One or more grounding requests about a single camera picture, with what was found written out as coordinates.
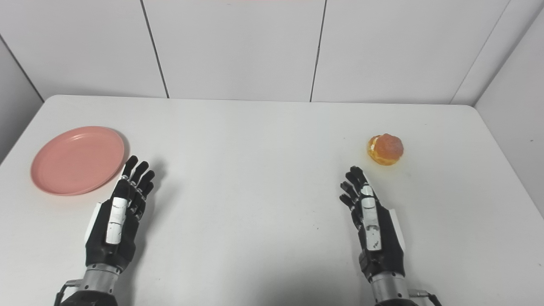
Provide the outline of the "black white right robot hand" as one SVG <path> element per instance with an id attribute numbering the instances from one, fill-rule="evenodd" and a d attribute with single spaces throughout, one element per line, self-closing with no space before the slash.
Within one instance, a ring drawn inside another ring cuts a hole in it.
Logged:
<path id="1" fill-rule="evenodd" d="M 363 170 L 355 165 L 340 184 L 339 199 L 348 207 L 361 245 L 359 264 L 371 281 L 381 273 L 405 276 L 404 250 L 393 224 L 392 212 L 377 197 Z"/>

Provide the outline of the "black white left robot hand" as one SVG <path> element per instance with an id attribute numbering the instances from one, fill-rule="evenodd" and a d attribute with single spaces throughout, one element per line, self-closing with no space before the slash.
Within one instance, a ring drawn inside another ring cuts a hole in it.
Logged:
<path id="1" fill-rule="evenodd" d="M 85 244 L 85 265 L 108 265 L 123 272 L 136 253 L 136 234 L 154 188 L 155 172 L 132 155 L 110 198 L 101 203 Z"/>

